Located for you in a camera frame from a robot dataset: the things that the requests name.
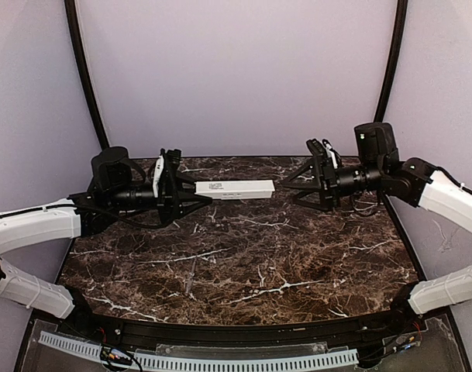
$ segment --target red wire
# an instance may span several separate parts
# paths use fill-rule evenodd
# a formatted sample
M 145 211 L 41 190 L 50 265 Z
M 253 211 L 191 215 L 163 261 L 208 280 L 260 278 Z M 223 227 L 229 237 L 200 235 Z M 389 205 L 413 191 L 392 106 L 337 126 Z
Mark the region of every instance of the red wire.
M 105 330 L 102 327 L 98 328 L 98 331 L 103 333 L 103 342 L 106 343 L 106 333 Z
M 413 322 L 413 325 L 417 328 L 417 330 L 419 331 L 419 337 L 420 337 L 420 341 L 423 340 L 423 336 L 422 336 L 422 330 L 420 329 L 420 325 L 417 323 L 417 322 Z

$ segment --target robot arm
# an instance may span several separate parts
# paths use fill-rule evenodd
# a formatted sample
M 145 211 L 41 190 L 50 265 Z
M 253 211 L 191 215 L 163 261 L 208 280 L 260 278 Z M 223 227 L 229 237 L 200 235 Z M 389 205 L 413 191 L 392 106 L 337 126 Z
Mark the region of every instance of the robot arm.
M 76 238 L 81 235 L 81 217 L 70 199 L 32 208 L 34 212 L 7 212 L 0 218 L 0 256 L 22 246 L 48 240 Z M 58 318 L 66 318 L 74 309 L 71 293 L 60 285 L 42 281 L 0 260 L 0 297 L 39 308 Z
M 101 233 L 122 219 L 120 212 L 156 209 L 161 224 L 137 224 L 156 229 L 212 202 L 211 198 L 196 195 L 194 188 L 184 188 L 184 184 L 194 185 L 194 180 L 177 173 L 179 150 L 162 150 L 160 158 L 161 166 L 155 167 L 151 181 L 147 181 L 126 149 L 112 147 L 92 160 L 93 181 L 88 192 L 39 207 L 0 213 L 0 256 L 36 243 Z M 132 169 L 140 173 L 142 181 L 133 181 Z M 45 282 L 0 258 L 0 298 L 65 319 L 77 304 L 69 289 Z
M 344 196 L 380 191 L 441 215 L 472 233 L 471 190 L 457 183 L 444 169 L 424 160 L 399 161 L 390 124 L 363 124 L 355 128 L 355 134 L 360 157 L 360 164 L 355 166 L 337 167 L 328 141 L 307 142 L 312 158 L 284 180 L 284 186 L 300 190 L 294 196 L 297 204 L 327 212 L 338 207 Z M 311 182 L 296 182 L 307 172 L 311 173 Z M 318 203 L 303 200 L 311 193 L 319 194 Z M 470 299 L 472 265 L 435 280 L 408 284 L 391 307 L 419 315 Z

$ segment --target black bracket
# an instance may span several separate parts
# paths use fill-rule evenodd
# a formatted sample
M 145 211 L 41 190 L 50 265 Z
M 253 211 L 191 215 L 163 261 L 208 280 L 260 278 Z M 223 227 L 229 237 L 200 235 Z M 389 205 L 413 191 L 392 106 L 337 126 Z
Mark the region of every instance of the black bracket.
M 285 178 L 282 185 L 285 188 L 300 190 L 292 197 L 295 204 L 329 212 L 340 206 L 336 169 L 332 158 L 328 156 L 325 147 L 318 140 L 309 139 L 306 141 L 306 146 L 312 153 L 312 158 Z M 305 174 L 310 175 L 310 181 L 296 182 Z M 307 196 L 314 193 L 319 194 L 319 202 L 305 200 Z
M 154 166 L 148 171 L 147 181 L 146 172 L 129 159 L 126 148 L 109 147 L 94 157 L 91 161 L 93 179 L 88 191 L 69 197 L 76 205 L 88 207 L 76 211 L 81 215 L 81 236 L 102 233 L 116 221 L 114 216 L 120 212 L 134 211 L 130 215 L 136 215 L 156 209 L 161 221 L 159 227 L 166 227 L 175 219 L 212 203 L 211 198 L 195 193 L 194 178 L 177 170 L 181 164 L 180 150 L 162 150 L 161 156 L 164 169 L 157 190 L 153 189 L 151 179 Z M 133 179 L 133 170 L 140 175 L 140 181 Z
M 436 169 L 436 166 L 418 157 L 408 159 L 392 174 L 382 175 L 382 191 L 417 207 L 425 186 L 432 183 L 430 176 Z

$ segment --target cable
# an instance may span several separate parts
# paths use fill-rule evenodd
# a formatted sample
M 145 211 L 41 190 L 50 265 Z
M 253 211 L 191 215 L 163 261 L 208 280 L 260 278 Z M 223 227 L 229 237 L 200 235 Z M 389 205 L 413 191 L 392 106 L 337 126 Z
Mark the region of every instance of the cable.
M 86 340 L 88 340 L 88 341 L 94 342 L 94 341 L 93 341 L 92 339 L 90 339 L 88 336 L 86 336 L 86 335 L 84 335 L 83 333 L 77 331 L 72 325 L 70 325 L 70 324 L 68 324 L 68 323 L 66 323 L 66 322 L 64 322 L 64 323 L 62 323 L 62 324 L 66 325 L 66 326 L 67 326 L 68 328 L 70 328 L 72 331 L 76 332 L 76 333 L 77 333 L 80 337 L 82 337 L 83 339 L 86 339 Z M 105 330 L 104 330 L 102 327 L 100 327 L 100 328 L 96 329 L 95 332 L 97 332 L 97 331 L 100 331 L 100 332 L 103 331 L 103 332 L 102 332 L 102 333 L 103 333 L 103 337 L 104 337 L 104 340 L 106 340 Z M 119 351 L 120 353 L 124 353 L 125 355 L 127 355 L 127 356 L 131 359 L 132 362 L 134 362 L 134 363 L 137 365 L 137 367 L 140 369 L 140 372 L 143 372 L 143 366 L 141 365 L 141 363 L 140 363 L 131 353 L 129 353 L 128 351 L 125 351 L 125 350 L 122 350 L 122 349 L 120 349 L 120 348 L 118 348 L 118 347 L 116 347 L 116 346 L 110 345 L 110 344 L 106 343 L 106 341 L 103 341 L 103 342 L 101 343 L 101 345 L 102 345 L 102 346 L 109 347 L 109 348 L 112 348 L 112 349 L 115 349 L 115 350 Z
M 372 205 L 371 207 L 369 207 L 370 211 L 368 213 L 363 213 L 363 211 L 361 209 L 358 209 L 356 207 L 356 200 L 361 198 L 362 194 L 363 194 L 363 192 L 360 192 L 359 194 L 355 193 L 355 194 L 350 195 L 351 208 L 353 208 L 354 212 L 360 217 L 371 217 L 372 215 L 375 215 L 377 213 L 376 207 L 378 207 L 381 204 L 380 203 L 380 198 L 377 194 L 377 205 Z
M 406 328 L 404 328 L 402 331 L 400 331 L 400 333 L 397 334 L 391 341 L 389 341 L 388 343 L 386 343 L 385 345 L 383 345 L 383 346 L 380 347 L 379 349 L 375 350 L 374 352 L 372 352 L 372 353 L 370 353 L 370 354 L 368 354 L 368 355 L 366 355 L 366 356 L 360 358 L 360 360 L 370 361 L 370 360 L 368 360 L 367 358 L 372 357 L 373 355 L 375 355 L 375 354 L 378 353 L 379 351 L 382 351 L 382 350 L 384 350 L 386 347 L 390 346 L 390 345 L 391 345 L 392 343 L 394 343 L 399 337 L 401 337 L 403 333 L 405 333 L 406 331 L 408 331 L 408 329 L 409 329 L 409 325 L 408 325 Z
M 420 342 L 421 342 L 423 340 L 423 336 L 422 336 L 422 330 L 420 329 L 420 325 L 417 322 L 413 322 L 413 325 L 419 331 L 419 337 L 420 337 Z
M 452 175 L 450 172 L 448 172 L 447 170 L 445 170 L 444 168 L 442 167 L 437 167 L 436 168 L 438 171 L 441 171 L 444 173 L 444 175 L 446 177 L 448 177 L 450 179 L 451 182 L 453 182 L 458 188 L 461 188 L 463 191 L 466 191 L 468 194 L 472 195 L 472 190 L 469 189 L 469 188 L 466 188 L 466 187 L 461 187 L 461 183 L 458 182 Z
M 43 211 L 45 209 L 56 209 L 56 208 L 76 208 L 77 210 L 80 209 L 82 211 L 100 213 L 102 215 L 107 215 L 108 217 L 111 217 L 111 218 L 113 218 L 117 221 L 124 222 L 128 225 L 134 226 L 138 229 L 162 229 L 164 227 L 167 227 L 171 223 L 170 220 L 169 220 L 169 221 L 166 221 L 165 223 L 161 223 L 159 225 L 146 225 L 146 224 L 143 224 L 143 223 L 131 221 L 129 219 L 121 217 L 120 215 L 116 215 L 115 213 L 107 211 L 106 209 L 103 209 L 103 208 L 93 207 L 93 206 L 90 206 L 90 205 L 80 205 L 80 204 L 52 204 L 52 205 L 47 205 L 45 207 L 28 208 L 28 209 L 23 209 L 23 210 L 17 211 L 17 212 L 5 213 L 3 215 L 0 215 L 0 219 L 4 219 L 4 218 L 7 218 L 7 217 L 13 217 L 14 215 L 23 215 L 23 214 L 30 213 L 30 212 L 39 212 L 39 211 Z
M 131 218 L 131 217 L 135 217 L 135 216 L 137 216 L 137 215 L 142 215 L 142 214 L 145 213 L 145 212 L 148 212 L 148 210 L 147 210 L 147 209 L 144 209 L 144 210 L 131 211 L 131 212 L 126 211 L 125 214 L 126 214 L 126 217 Z
M 384 354 L 384 355 L 382 355 L 382 356 L 379 356 L 378 358 L 362 359 L 361 361 L 362 361 L 362 362 L 377 362 L 377 361 L 383 360 L 385 357 L 388 357 L 388 356 L 390 356 L 390 355 L 392 355 L 392 354 L 394 354 L 394 353 L 395 353 L 395 351 L 394 351 L 394 349 L 393 349 L 393 350 L 389 351 L 388 353 L 386 353 L 386 354 Z

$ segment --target white wall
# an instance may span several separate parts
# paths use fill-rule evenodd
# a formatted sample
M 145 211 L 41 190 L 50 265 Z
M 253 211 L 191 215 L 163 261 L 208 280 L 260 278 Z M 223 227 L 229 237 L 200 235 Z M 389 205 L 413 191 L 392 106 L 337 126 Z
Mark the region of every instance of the white wall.
M 355 150 L 374 117 L 396 1 L 79 1 L 112 144 L 133 157 Z
M 472 1 L 409 2 L 405 27 L 386 120 L 403 158 L 444 166 L 472 188 Z M 429 278 L 472 263 L 471 234 L 395 205 Z M 453 313 L 472 364 L 472 305 L 455 306 Z
M 85 190 L 98 152 L 64 2 L 0 0 L 0 211 Z M 53 281 L 67 247 L 52 242 L 5 258 Z M 0 372 L 13 370 L 29 314 L 0 299 Z

